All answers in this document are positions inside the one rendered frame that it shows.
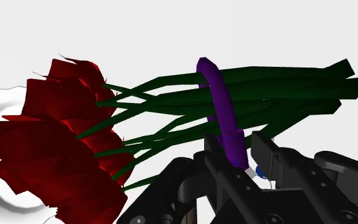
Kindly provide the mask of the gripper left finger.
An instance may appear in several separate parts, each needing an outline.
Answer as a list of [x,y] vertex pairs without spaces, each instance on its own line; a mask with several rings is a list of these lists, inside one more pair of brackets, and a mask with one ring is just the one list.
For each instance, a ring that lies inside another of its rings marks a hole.
[[173,159],[116,224],[199,224],[201,197],[216,213],[210,224],[263,224],[263,212],[251,202],[259,187],[221,154],[214,136],[204,140],[205,149],[193,158]]

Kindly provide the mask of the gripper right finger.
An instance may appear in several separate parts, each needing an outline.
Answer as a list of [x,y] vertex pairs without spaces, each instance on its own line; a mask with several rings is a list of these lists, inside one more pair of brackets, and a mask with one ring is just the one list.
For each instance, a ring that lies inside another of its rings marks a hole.
[[320,224],[358,224],[357,160],[332,151],[308,158],[261,131],[251,135],[251,156],[281,190],[303,190]]

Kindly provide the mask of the red rose bouquet purple band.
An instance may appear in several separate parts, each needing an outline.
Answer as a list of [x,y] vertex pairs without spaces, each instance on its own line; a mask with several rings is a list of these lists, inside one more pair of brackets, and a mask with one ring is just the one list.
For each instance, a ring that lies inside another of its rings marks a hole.
[[303,190],[281,190],[251,156],[251,135],[271,140],[310,115],[358,98],[347,60],[325,68],[218,69],[161,76],[128,89],[84,60],[53,60],[29,79],[19,115],[0,121],[0,178],[55,207],[64,224],[116,224],[175,158],[193,158],[205,136],[259,187],[263,224],[320,224]]

